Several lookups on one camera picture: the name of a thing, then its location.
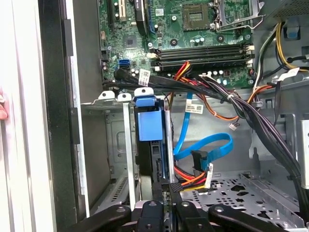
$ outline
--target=zip tie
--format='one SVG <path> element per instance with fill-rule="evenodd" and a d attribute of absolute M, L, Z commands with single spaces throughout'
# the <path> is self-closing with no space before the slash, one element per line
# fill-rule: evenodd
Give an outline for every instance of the zip tie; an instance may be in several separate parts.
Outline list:
<path fill-rule="evenodd" d="M 233 97 L 234 97 L 234 95 L 233 95 L 233 94 L 230 94 L 230 95 L 227 96 L 226 99 L 227 99 L 227 100 L 230 100 L 230 98 L 233 98 Z"/>

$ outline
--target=motherboard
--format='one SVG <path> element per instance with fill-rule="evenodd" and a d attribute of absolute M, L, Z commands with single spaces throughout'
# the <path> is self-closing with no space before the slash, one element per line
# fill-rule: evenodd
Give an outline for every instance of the motherboard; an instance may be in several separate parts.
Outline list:
<path fill-rule="evenodd" d="M 216 30 L 216 1 L 99 0 L 103 78 L 119 68 L 168 77 L 189 61 L 227 88 L 252 87 L 251 29 Z M 227 22 L 249 14 L 249 0 L 224 1 Z"/>

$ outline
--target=sata port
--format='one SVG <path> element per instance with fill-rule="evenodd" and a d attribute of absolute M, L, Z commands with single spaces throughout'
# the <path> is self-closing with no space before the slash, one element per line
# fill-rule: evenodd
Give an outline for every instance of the sata port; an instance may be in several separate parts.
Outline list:
<path fill-rule="evenodd" d="M 130 65 L 119 65 L 119 68 L 124 69 L 124 70 L 129 70 Z"/>
<path fill-rule="evenodd" d="M 130 60 L 129 59 L 120 59 L 118 61 L 118 64 L 121 65 L 130 65 Z"/>

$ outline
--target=green circuit board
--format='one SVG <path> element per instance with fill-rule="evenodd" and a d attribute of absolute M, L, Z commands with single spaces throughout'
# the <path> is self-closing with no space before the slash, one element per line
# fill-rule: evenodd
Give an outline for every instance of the green circuit board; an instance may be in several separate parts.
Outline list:
<path fill-rule="evenodd" d="M 134 2 L 125 0 L 126 19 L 115 20 L 114 30 L 108 24 L 108 0 L 100 0 L 98 3 L 99 22 L 101 32 L 101 49 L 108 54 L 108 62 L 104 63 L 106 67 L 103 70 L 104 79 L 113 79 L 113 72 L 118 69 L 118 60 L 129 59 L 131 61 L 130 69 L 146 69 L 155 73 L 151 67 L 149 45 L 161 50 L 177 48 L 194 48 L 203 46 L 252 43 L 251 30 L 231 30 L 217 33 L 210 29 L 191 30 L 183 21 L 183 14 L 188 13 L 192 21 L 203 20 L 209 25 L 213 22 L 214 11 L 208 7 L 211 0 L 148 0 L 150 31 L 149 36 L 140 35 L 135 24 Z M 117 8 L 114 3 L 119 0 L 112 0 L 113 13 L 116 14 Z M 190 6 L 193 4 L 203 4 L 204 14 L 199 12 L 190 13 Z M 243 18 L 249 15 L 249 0 L 225 0 L 225 18 L 232 22 L 236 18 Z M 177 45 L 171 44 L 176 39 Z M 225 82 L 226 87 L 252 87 L 252 81 L 248 75 L 248 67 L 235 68 L 216 68 L 205 70 L 207 72 L 224 71 L 224 74 L 214 76 Z"/>

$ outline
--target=chipset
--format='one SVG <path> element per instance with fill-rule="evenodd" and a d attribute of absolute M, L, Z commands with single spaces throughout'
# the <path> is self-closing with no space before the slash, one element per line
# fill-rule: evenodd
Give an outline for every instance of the chipset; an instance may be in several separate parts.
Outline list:
<path fill-rule="evenodd" d="M 206 30 L 209 28 L 207 3 L 183 5 L 183 30 Z"/>
<path fill-rule="evenodd" d="M 124 49 L 137 48 L 136 35 L 126 35 L 124 36 Z"/>

